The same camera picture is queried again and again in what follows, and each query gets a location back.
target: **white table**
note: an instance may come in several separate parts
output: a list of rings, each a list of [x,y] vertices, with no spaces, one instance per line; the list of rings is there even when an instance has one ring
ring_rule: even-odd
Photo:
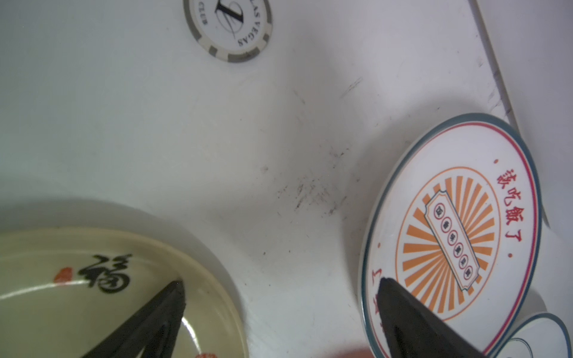
[[[180,0],[4,1],[0,228],[155,236],[221,280],[252,357],[367,356],[345,354],[386,175],[433,125],[505,109],[465,2],[271,7],[268,47],[228,64]]]

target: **red object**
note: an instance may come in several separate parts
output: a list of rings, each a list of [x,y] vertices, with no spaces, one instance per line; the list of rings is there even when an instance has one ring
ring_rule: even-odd
[[[55,284],[65,284],[72,280],[73,270],[71,267],[64,267],[63,269],[58,272],[58,274],[54,277]]]

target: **small white plate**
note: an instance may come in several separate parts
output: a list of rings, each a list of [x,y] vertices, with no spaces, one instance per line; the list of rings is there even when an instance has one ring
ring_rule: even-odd
[[[186,299],[173,357],[247,358],[231,298],[180,251],[103,229],[2,234],[0,356],[81,357],[173,280]]]
[[[550,313],[539,313],[517,326],[496,358],[571,358],[565,324]]]
[[[374,355],[389,357],[381,277],[485,354],[499,347],[535,269],[540,202],[531,155],[507,123],[472,113],[423,135],[391,173],[364,239],[360,295]]]

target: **orange circle outline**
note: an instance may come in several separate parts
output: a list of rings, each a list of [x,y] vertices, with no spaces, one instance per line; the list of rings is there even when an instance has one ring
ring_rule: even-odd
[[[436,175],[434,175],[430,180],[428,180],[426,182],[426,184],[424,184],[424,186],[420,189],[420,191],[418,191],[418,193],[416,194],[416,196],[414,197],[414,199],[412,200],[412,203],[410,204],[410,206],[408,207],[408,210],[406,211],[406,215],[404,215],[404,220],[402,221],[402,225],[400,226],[400,234],[402,233],[402,230],[404,228],[404,223],[406,222],[406,218],[408,217],[408,213],[410,212],[410,209],[412,209],[412,205],[414,205],[414,202],[416,201],[416,198],[420,195],[420,193],[422,191],[424,191],[424,189],[432,182],[432,180],[434,180],[435,178],[439,177],[440,175],[451,171],[451,170],[455,170],[455,169],[467,169],[470,171],[473,171],[474,173],[476,173],[477,175],[479,175],[480,177],[484,178],[484,180],[486,181],[486,183],[489,185],[489,187],[491,188],[492,192],[493,192],[493,196],[495,197],[496,200],[496,205],[497,205],[497,212],[499,215],[499,236],[498,236],[498,240],[497,240],[497,250],[496,250],[496,256],[493,258],[493,262],[492,262],[492,270],[489,272],[489,275],[486,277],[485,281],[484,281],[484,285],[481,287],[480,291],[476,294],[476,296],[473,298],[473,300],[471,300],[468,305],[466,307],[464,307],[463,310],[459,311],[458,313],[454,314],[451,317],[445,318],[442,321],[448,321],[451,320],[452,318],[457,317],[460,313],[462,313],[463,311],[465,311],[468,307],[470,307],[473,303],[473,301],[476,300],[476,298],[480,295],[480,293],[483,291],[483,288],[485,287],[485,284],[488,283],[489,277],[492,275],[493,269],[495,268],[495,264],[496,264],[496,260],[497,260],[497,255],[499,253],[499,248],[500,248],[500,243],[501,243],[501,210],[500,210],[500,205],[499,202],[497,201],[497,195],[496,195],[496,191],[493,188],[493,186],[490,184],[489,180],[483,176],[482,173],[478,172],[475,169],[469,168],[469,167],[453,167],[453,168],[449,168],[446,169]],[[401,235],[398,234],[398,240],[396,242],[396,256],[394,258],[394,268],[395,268],[395,273],[396,273],[396,279],[398,280],[398,247],[400,245],[400,237]]]

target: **black chinese calligraphy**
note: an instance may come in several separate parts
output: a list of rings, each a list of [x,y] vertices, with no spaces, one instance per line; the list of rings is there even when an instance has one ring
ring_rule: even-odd
[[[98,262],[84,267],[77,273],[89,281],[88,287],[93,287],[97,283],[97,287],[104,293],[117,293],[124,290],[129,285],[129,276],[119,271],[127,268],[128,259],[131,254],[116,256],[112,259],[114,264],[113,269],[107,268],[104,263],[109,261],[109,258],[103,255],[94,255]]]

